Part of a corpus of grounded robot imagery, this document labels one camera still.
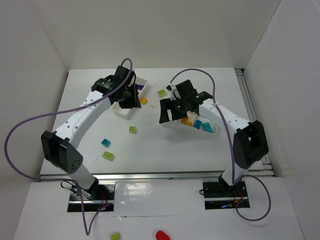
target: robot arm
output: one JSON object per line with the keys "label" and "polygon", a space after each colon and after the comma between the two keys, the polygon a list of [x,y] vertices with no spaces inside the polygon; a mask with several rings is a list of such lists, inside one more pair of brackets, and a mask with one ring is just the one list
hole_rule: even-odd
{"label": "robot arm", "polygon": [[114,75],[100,78],[91,87],[91,92],[76,111],[64,124],[54,132],[45,131],[41,136],[45,159],[65,171],[69,177],[87,190],[91,195],[97,192],[98,180],[83,165],[83,156],[77,147],[92,124],[106,111],[113,102],[119,102],[122,108],[140,108],[136,84],[131,84],[135,73],[115,93],[103,100],[91,104],[118,87],[129,74],[129,70],[119,66]]}
{"label": "robot arm", "polygon": [[[266,134],[261,122],[249,122],[219,103],[214,104],[212,96],[205,91],[198,93],[190,80],[176,86],[168,86],[167,89],[171,91],[171,98],[160,100],[160,124],[170,121],[168,110],[171,111],[173,121],[187,117],[187,112],[191,111],[225,129],[222,117],[216,108],[216,105],[219,105],[230,135],[233,137],[235,180],[246,174],[253,163],[261,160],[269,152]],[[236,184],[232,180],[232,165],[219,177],[219,182],[225,190]]]}

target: white table surface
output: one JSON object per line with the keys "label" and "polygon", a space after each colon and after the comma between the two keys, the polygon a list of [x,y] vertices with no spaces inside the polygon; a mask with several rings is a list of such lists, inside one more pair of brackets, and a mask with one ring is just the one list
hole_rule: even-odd
{"label": "white table surface", "polygon": [[[148,102],[135,109],[129,119],[114,114],[110,107],[84,135],[77,150],[83,155],[83,164],[93,174],[165,173],[224,171],[231,162],[227,136],[218,129],[215,140],[208,141],[159,124],[160,98],[157,91],[164,89],[170,79],[183,68],[136,68],[136,75],[148,81],[144,95]],[[216,99],[242,118],[249,119],[235,70],[231,67],[202,68],[216,83]],[[99,78],[114,74],[115,69],[70,70],[59,110],[78,107],[87,97],[91,86]],[[212,93],[212,82],[200,72],[185,72],[175,84],[190,79],[198,92]],[[64,123],[71,113],[58,115],[53,129]],[[130,134],[129,127],[137,133]],[[103,139],[111,144],[101,145]],[[104,151],[114,154],[113,161],[102,158]],[[256,162],[252,170],[263,169]],[[48,161],[44,161],[42,175],[65,174]]]}
{"label": "white table surface", "polygon": [[[35,182],[30,186],[14,240],[108,240],[114,232],[120,233],[121,240],[155,240],[158,230],[166,232],[172,240],[303,240],[283,179],[268,177],[261,180],[270,192],[272,205],[269,215],[259,222],[241,219],[234,209],[204,210],[203,205],[184,202],[188,194],[193,195],[191,199],[195,202],[203,199],[192,180],[189,191],[182,188],[181,196],[176,188],[173,196],[164,194],[156,202],[143,201],[143,207],[157,212],[166,206],[159,207],[158,203],[177,202],[172,198],[179,198],[181,205],[188,204],[190,212],[170,216],[146,217],[141,213],[141,216],[118,217],[115,207],[114,212],[99,213],[89,237],[85,234],[81,213],[67,212],[70,192],[62,189],[59,182]],[[242,208],[240,212],[248,218],[260,217],[268,207],[265,190],[255,179],[248,178],[245,182],[250,208]],[[165,183],[170,190],[172,181],[166,180]],[[122,200],[121,197],[115,199],[117,202]],[[93,215],[93,212],[86,213],[88,224]]]}

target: red lego piece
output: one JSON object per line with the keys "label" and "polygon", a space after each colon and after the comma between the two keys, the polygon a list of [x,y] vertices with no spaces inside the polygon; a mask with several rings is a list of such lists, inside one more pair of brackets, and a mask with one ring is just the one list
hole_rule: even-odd
{"label": "red lego piece", "polygon": [[155,238],[156,240],[170,240],[170,237],[167,234],[165,234],[163,231],[158,231],[155,234]]}

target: green lego brick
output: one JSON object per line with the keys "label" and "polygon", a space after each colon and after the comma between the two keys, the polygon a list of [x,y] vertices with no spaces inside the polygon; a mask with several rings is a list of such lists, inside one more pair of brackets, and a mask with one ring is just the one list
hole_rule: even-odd
{"label": "green lego brick", "polygon": [[129,133],[135,134],[137,132],[137,128],[135,126],[130,126]]}
{"label": "green lego brick", "polygon": [[104,154],[102,155],[102,157],[104,159],[110,160],[112,161],[114,159],[114,156],[112,153],[105,151]]}
{"label": "green lego brick", "polygon": [[159,98],[162,98],[167,95],[167,92],[164,89],[157,91],[156,93],[158,94]]}
{"label": "green lego brick", "polygon": [[117,232],[113,235],[110,236],[111,240],[119,240],[120,239],[120,234]]}

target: wire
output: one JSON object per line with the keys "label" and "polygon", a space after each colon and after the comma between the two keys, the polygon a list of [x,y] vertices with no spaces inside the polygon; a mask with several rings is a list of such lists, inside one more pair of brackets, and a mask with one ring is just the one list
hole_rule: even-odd
{"label": "wire", "polygon": [[135,84],[136,83],[136,79],[137,79],[137,75],[136,75],[135,72],[133,72],[133,76],[134,76],[133,84]]}
{"label": "wire", "polygon": [[234,204],[237,203],[237,202],[240,202],[240,201],[242,201],[242,199],[244,199],[244,195],[238,189],[236,190],[236,192],[240,194],[241,199],[236,199],[237,194],[234,193]]}
{"label": "wire", "polygon": [[130,63],[130,68],[129,68],[129,72],[128,72],[128,75],[125,77],[125,79],[120,83],[119,86],[117,86],[114,90],[112,90],[111,92],[109,92],[108,94],[106,94],[105,96],[101,97],[100,99],[96,100],[96,101],[93,101],[87,105],[84,105],[84,106],[80,106],[80,107],[76,107],[76,108],[72,108],[72,109],[69,109],[69,110],[62,110],[62,111],[55,111],[55,112],[49,112],[49,113],[45,113],[45,114],[41,114],[41,115],[37,115],[37,116],[33,116],[33,117],[30,117],[30,118],[27,118],[19,123],[17,123],[10,131],[9,133],[7,134],[6,138],[5,138],[5,141],[4,141],[4,145],[3,145],[3,148],[4,148],[4,156],[8,162],[8,164],[10,165],[10,167],[13,168],[13,170],[15,170],[18,174],[20,174],[21,176],[27,178],[27,179],[31,179],[31,180],[34,180],[34,181],[46,181],[46,182],[56,182],[56,181],[69,181],[69,182],[74,182],[76,187],[77,187],[77,190],[80,191],[79,192],[79,195],[80,195],[80,199],[81,199],[81,211],[82,211],[82,219],[83,219],[83,224],[84,224],[84,229],[85,229],[85,234],[87,236],[89,236],[90,234],[90,231],[91,231],[91,226],[92,226],[92,223],[95,219],[95,217],[98,215],[98,213],[101,211],[101,208],[97,210],[97,212],[95,213],[95,215],[93,216],[92,220],[91,220],[91,223],[90,223],[90,226],[89,226],[89,231],[87,229],[87,223],[86,223],[86,216],[85,216],[85,207],[84,207],[84,197],[82,195],[82,188],[80,187],[80,185],[73,179],[69,179],[69,178],[39,178],[39,177],[35,177],[35,176],[30,176],[28,174],[25,174],[23,173],[22,171],[20,171],[14,164],[13,162],[11,161],[10,157],[9,157],[9,154],[8,154],[8,143],[9,143],[9,139],[11,137],[11,135],[13,134],[13,132],[19,127],[21,126],[22,124],[25,124],[27,122],[30,122],[32,120],[35,120],[35,119],[40,119],[40,118],[43,118],[43,117],[47,117],[47,116],[55,116],[55,115],[59,115],[59,114],[66,114],[66,113],[71,113],[71,112],[75,112],[75,111],[79,111],[79,110],[82,110],[82,109],[85,109],[87,107],[90,107],[94,104],[97,104],[99,103],[100,101],[108,98],[109,96],[111,96],[112,94],[114,94],[116,91],[118,91],[125,83],[126,81],[129,79],[131,73],[132,73],[132,69],[133,69],[133,63],[131,61],[130,58],[125,58],[122,63],[121,63],[121,66],[126,62],[126,61],[129,61]]}
{"label": "wire", "polygon": [[104,196],[103,192],[100,191],[99,194],[101,195],[101,206],[102,206],[102,204],[104,203],[104,200],[105,200],[105,204],[108,204],[108,203],[107,203],[107,197]]}
{"label": "wire", "polygon": [[264,218],[265,218],[266,216],[268,216],[268,214],[270,213],[270,210],[271,210],[271,197],[270,197],[270,193],[269,193],[266,185],[265,185],[259,178],[257,178],[256,176],[253,176],[253,175],[250,175],[250,174],[246,174],[246,175],[244,175],[244,176],[245,176],[245,177],[247,177],[247,176],[248,176],[248,177],[252,177],[252,178],[258,180],[259,183],[261,183],[261,185],[263,186],[263,188],[264,188],[264,190],[265,190],[265,192],[266,192],[266,194],[267,194],[267,196],[268,196],[269,206],[268,206],[268,209],[267,209],[266,213],[265,213],[262,217],[259,217],[259,218],[256,218],[256,219],[247,218],[247,217],[243,216],[243,215],[239,212],[238,207],[239,207],[239,205],[240,205],[243,201],[245,201],[245,199],[242,200],[242,201],[239,201],[239,202],[235,205],[235,210],[236,210],[236,213],[237,213],[241,218],[243,218],[244,220],[247,220],[247,221],[250,221],[250,222],[257,222],[257,221],[260,221],[260,220],[264,219]]}
{"label": "wire", "polygon": [[252,177],[256,180],[258,180],[262,186],[264,187],[265,191],[266,191],[266,194],[268,195],[268,201],[269,201],[269,207],[268,207],[268,210],[266,211],[266,213],[262,216],[262,217],[259,217],[259,218],[256,218],[256,219],[249,219],[249,218],[246,218],[244,216],[242,216],[240,213],[239,213],[239,210],[238,210],[238,206],[239,204],[243,201],[240,201],[237,203],[237,205],[235,206],[235,210],[236,212],[239,214],[239,216],[247,221],[251,221],[251,222],[256,222],[256,221],[260,221],[262,219],[264,219],[270,212],[271,210],[271,197],[270,197],[270,194],[269,194],[269,191],[266,187],[266,185],[259,179],[257,178],[256,176],[253,176],[253,175],[250,175],[250,174],[245,174],[245,175],[242,175],[240,176],[239,178],[237,178],[235,180],[235,155],[234,155],[234,150],[233,150],[233,146],[232,146],[232,139],[231,139],[231,135],[230,135],[230,131],[229,131],[229,128],[228,128],[228,124],[227,124],[227,121],[225,119],[225,116],[223,115],[222,111],[220,110],[219,106],[217,105],[217,102],[216,102],[216,83],[215,83],[215,80],[214,78],[206,71],[204,70],[201,70],[201,69],[198,69],[198,68],[187,68],[187,69],[184,69],[180,72],[178,72],[170,81],[170,84],[176,79],[176,77],[178,77],[180,74],[184,73],[184,72],[187,72],[187,71],[197,71],[197,72],[201,72],[205,75],[207,75],[211,81],[212,81],[212,86],[213,86],[213,91],[212,91],[212,100],[213,100],[213,104],[215,105],[217,111],[219,112],[220,116],[221,116],[221,119],[223,121],[223,125],[224,125],[224,128],[225,128],[225,131],[226,131],[226,135],[227,135],[227,138],[228,138],[228,143],[229,143],[229,148],[230,148],[230,153],[231,153],[231,165],[232,165],[232,184],[236,184],[238,181],[240,181],[242,178],[246,177],[246,176],[249,176],[249,177]]}
{"label": "wire", "polygon": [[[68,184],[70,184],[70,185],[71,185],[71,188],[65,187],[65,186],[63,185],[63,183],[68,183]],[[71,182],[69,182],[69,181],[63,180],[63,181],[60,183],[60,186],[61,186],[61,188],[63,188],[63,189],[67,189],[67,190],[73,192],[74,194],[77,194],[77,191],[74,190],[74,189],[72,189],[72,187],[74,187],[75,185],[73,185],[73,184],[72,184]]]}
{"label": "wire", "polygon": [[[78,188],[78,191],[81,191],[81,188],[79,186],[79,184],[76,182],[75,183],[77,185]],[[90,225],[89,225],[89,231],[88,231],[88,227],[87,227],[87,221],[86,221],[86,216],[85,216],[85,204],[84,204],[84,197],[82,196],[81,192],[79,192],[80,194],[80,199],[81,199],[81,212],[82,212],[82,219],[83,219],[83,225],[84,225],[84,230],[85,230],[85,234],[87,236],[90,235],[90,232],[91,232],[91,226],[92,226],[92,223],[94,222],[96,216],[98,216],[98,214],[100,213],[101,211],[101,207],[99,207],[96,211],[96,213],[94,214],[93,218],[91,219],[91,222],[90,222]]]}
{"label": "wire", "polygon": [[100,99],[96,100],[96,101],[93,101],[87,105],[84,105],[84,106],[79,106],[79,107],[76,107],[76,108],[72,108],[72,109],[69,109],[69,110],[62,110],[62,111],[56,111],[56,112],[49,112],[49,113],[45,113],[45,114],[41,114],[41,115],[38,115],[38,116],[33,116],[33,117],[30,117],[30,118],[27,118],[19,123],[17,123],[10,131],[9,133],[7,134],[6,138],[5,138],[5,141],[4,141],[4,145],[3,145],[3,148],[4,148],[4,155],[5,155],[5,158],[7,160],[7,162],[9,163],[9,165],[13,168],[13,170],[15,170],[18,174],[22,175],[23,177],[25,178],[28,178],[28,179],[31,179],[31,180],[34,180],[34,181],[70,181],[70,182],[75,182],[73,179],[68,179],[68,178],[39,178],[39,177],[34,177],[34,176],[30,176],[28,174],[25,174],[23,173],[22,171],[20,171],[14,164],[13,162],[11,161],[10,157],[9,157],[9,154],[8,154],[8,142],[9,142],[9,139],[12,135],[12,133],[19,127],[21,126],[22,124],[25,124],[27,122],[30,122],[32,120],[35,120],[35,119],[40,119],[40,118],[43,118],[43,117],[47,117],[47,116],[54,116],[54,115],[59,115],[59,114],[66,114],[66,113],[71,113],[71,112],[75,112],[75,111],[79,111],[81,109],[85,109],[87,107],[90,107],[94,104],[97,104],[99,103],[100,101],[108,98],[110,95],[114,94],[116,91],[118,91],[124,84],[125,82],[128,80],[128,78],[130,77],[131,75],[131,72],[132,72],[132,68],[133,68],[133,64],[132,64],[132,61],[130,58],[126,58],[122,61],[121,65],[125,62],[125,61],[129,61],[130,62],[130,69],[129,69],[129,73],[128,75],[125,77],[125,79],[122,81],[122,83],[117,86],[114,90],[112,90],[111,92],[109,92],[108,94],[106,94],[105,96],[101,97]]}

